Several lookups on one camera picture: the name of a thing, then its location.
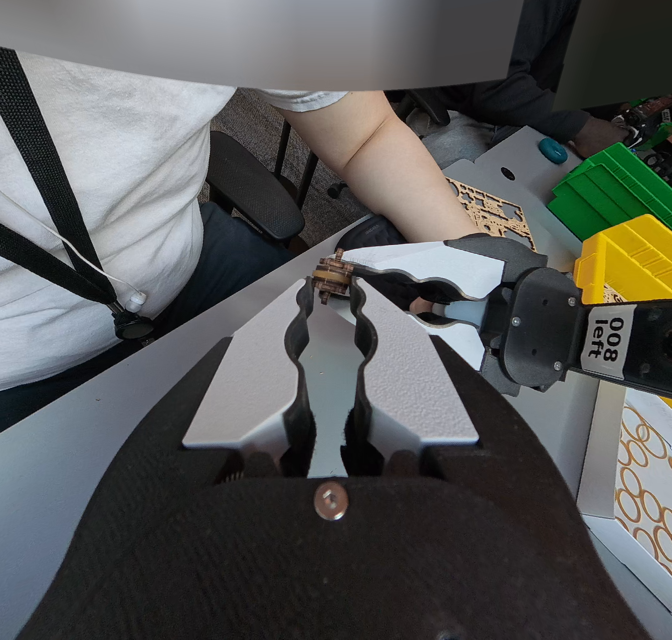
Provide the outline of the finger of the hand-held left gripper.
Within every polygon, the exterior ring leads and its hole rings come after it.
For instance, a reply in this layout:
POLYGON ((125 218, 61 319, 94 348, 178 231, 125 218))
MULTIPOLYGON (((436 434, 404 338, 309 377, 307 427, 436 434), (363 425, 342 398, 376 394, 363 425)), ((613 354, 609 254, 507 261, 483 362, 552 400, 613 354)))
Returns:
POLYGON ((471 367, 480 372, 486 354, 479 329, 472 322, 439 317, 427 321, 419 315, 408 312, 429 335, 438 336, 461 356, 471 367))
POLYGON ((429 301, 480 301, 503 280, 505 261, 432 241, 345 251, 354 275, 415 288, 429 301))

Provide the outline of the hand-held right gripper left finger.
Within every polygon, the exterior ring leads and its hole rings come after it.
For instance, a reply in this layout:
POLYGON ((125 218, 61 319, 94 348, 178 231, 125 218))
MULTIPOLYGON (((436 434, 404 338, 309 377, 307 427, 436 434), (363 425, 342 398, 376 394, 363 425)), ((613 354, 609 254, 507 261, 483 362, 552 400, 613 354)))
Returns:
POLYGON ((299 358, 313 304, 312 279, 300 279, 234 333, 185 447, 263 452, 285 476, 307 476, 316 426, 299 358))

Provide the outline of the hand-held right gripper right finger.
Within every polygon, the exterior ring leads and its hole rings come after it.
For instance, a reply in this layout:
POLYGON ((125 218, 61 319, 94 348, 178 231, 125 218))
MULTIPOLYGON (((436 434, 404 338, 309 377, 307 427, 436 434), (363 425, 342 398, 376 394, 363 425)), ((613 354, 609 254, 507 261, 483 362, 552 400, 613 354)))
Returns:
POLYGON ((350 286, 357 371, 342 460, 349 476, 377 476, 393 454, 472 445, 478 434, 441 358, 420 326, 363 278, 350 286))

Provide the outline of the small wooden gear assembly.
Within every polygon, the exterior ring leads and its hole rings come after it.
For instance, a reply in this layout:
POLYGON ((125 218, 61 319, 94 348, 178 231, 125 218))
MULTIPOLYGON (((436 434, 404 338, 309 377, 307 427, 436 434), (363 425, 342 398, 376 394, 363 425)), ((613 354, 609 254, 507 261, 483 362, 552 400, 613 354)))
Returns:
POLYGON ((334 256, 321 258, 313 271, 313 286, 324 305, 331 295, 345 296, 351 283, 354 264, 343 261, 343 253, 344 250, 338 248, 334 256))

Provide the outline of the person's left forearm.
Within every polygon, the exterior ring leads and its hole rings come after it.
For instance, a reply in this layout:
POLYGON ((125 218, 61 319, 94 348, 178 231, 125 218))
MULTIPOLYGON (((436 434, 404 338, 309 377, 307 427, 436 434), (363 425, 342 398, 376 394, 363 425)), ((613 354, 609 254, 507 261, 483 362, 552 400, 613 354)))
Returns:
POLYGON ((435 160, 382 91, 348 92, 304 113, 279 111, 357 199, 409 242, 477 232, 435 160))

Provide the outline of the person's left hand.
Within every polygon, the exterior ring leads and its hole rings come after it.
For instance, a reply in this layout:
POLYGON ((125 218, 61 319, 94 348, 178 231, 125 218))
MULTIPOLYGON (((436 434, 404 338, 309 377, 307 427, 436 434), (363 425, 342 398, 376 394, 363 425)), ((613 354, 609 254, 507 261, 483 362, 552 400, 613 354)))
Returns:
POLYGON ((411 302, 408 312, 423 322, 432 323, 446 318, 446 305, 418 297, 411 302))

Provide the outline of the laser-cut plywood sheet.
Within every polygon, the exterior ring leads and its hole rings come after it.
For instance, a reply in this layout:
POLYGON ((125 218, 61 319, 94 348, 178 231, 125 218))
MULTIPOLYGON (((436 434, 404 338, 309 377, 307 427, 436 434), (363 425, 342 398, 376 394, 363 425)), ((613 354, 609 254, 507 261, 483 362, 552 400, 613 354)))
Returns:
POLYGON ((520 205, 452 178, 446 177, 446 180, 480 232, 514 239, 536 252, 530 227, 520 205))

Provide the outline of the yellow plastic bin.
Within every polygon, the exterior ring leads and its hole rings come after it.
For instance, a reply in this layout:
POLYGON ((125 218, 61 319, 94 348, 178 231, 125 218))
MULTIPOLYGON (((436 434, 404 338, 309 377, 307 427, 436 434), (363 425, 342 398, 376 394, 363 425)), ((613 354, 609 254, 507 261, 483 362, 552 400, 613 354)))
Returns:
POLYGON ((644 215, 583 242, 570 367, 671 403, 671 231, 644 215))

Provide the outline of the white earbud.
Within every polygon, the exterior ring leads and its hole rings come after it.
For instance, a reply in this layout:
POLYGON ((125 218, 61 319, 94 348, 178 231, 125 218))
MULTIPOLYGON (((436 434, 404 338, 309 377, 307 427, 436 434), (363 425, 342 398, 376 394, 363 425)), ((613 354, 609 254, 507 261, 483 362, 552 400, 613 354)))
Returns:
POLYGON ((15 208, 20 210, 22 213, 25 215, 29 216, 33 221, 35 221, 37 224, 42 226, 46 231, 50 232, 54 236, 58 237, 65 246, 68 246, 72 251, 77 255, 77 257, 83 261, 85 264, 90 266, 92 269, 94 269, 96 272, 99 274, 105 276, 109 281, 117 281, 118 283, 123 283, 126 286, 128 286, 132 292, 133 295, 130 296, 129 300, 127 300, 126 305, 124 306, 126 310, 130 311, 131 313, 138 313, 143 305, 145 304, 145 301, 147 300, 147 295, 136 288, 134 288, 130 283, 122 280, 122 279, 117 279, 116 277, 107 274, 102 268, 99 268, 95 266, 89 259, 85 258, 78 249, 72 244, 71 241, 66 239, 64 236, 62 236, 60 233, 58 233, 56 230, 51 228, 48 225, 45 225, 42 223, 38 218, 30 214, 27 210, 21 207, 18 203, 16 203, 11 197, 8 197, 4 192, 1 192, 1 196, 4 197, 9 203, 11 203, 15 208))

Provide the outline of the green plastic bin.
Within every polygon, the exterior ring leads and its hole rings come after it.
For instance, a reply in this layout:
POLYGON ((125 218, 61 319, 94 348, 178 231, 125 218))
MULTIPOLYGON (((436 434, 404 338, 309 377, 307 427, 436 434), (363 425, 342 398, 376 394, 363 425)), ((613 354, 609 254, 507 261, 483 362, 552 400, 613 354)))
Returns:
POLYGON ((587 158, 552 193, 548 209, 581 241, 645 214, 671 227, 671 187, 622 143, 587 158))

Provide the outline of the white cardboard box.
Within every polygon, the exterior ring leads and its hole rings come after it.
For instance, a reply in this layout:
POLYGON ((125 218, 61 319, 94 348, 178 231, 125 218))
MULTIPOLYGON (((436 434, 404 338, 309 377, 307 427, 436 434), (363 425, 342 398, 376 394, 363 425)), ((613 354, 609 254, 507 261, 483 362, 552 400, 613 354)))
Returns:
POLYGON ((637 409, 671 447, 671 404, 649 393, 600 383, 577 505, 584 521, 602 544, 671 608, 671 575, 615 518, 617 453, 624 406, 637 409))

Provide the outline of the group of wooden rings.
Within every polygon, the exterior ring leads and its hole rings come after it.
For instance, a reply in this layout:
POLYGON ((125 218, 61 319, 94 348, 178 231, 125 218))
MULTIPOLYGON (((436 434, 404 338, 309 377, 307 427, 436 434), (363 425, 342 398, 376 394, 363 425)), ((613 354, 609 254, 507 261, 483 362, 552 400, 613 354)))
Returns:
POLYGON ((671 575, 671 447, 628 404, 619 437, 615 518, 671 575))

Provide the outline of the black office chair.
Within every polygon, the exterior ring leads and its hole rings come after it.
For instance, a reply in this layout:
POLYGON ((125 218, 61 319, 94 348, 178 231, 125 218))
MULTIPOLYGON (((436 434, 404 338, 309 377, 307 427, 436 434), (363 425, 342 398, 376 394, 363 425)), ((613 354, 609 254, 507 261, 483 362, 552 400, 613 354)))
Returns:
POLYGON ((293 253, 307 251, 298 234, 305 227, 301 208, 318 164, 309 152, 299 187, 282 176, 291 125, 283 122, 273 173, 231 136, 210 132, 210 158, 206 182, 210 200, 227 212, 237 210, 270 240, 283 243, 293 253))

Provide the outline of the person's white shirt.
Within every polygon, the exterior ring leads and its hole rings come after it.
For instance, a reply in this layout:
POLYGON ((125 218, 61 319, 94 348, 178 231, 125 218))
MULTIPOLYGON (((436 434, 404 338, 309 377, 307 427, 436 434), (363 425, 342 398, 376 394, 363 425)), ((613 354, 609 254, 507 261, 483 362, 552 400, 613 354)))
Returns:
MULTIPOLYGON (((197 267, 210 121, 234 88, 1 48, 1 191, 158 316, 197 267)), ((1 391, 122 341, 109 281, 1 196, 1 391)))

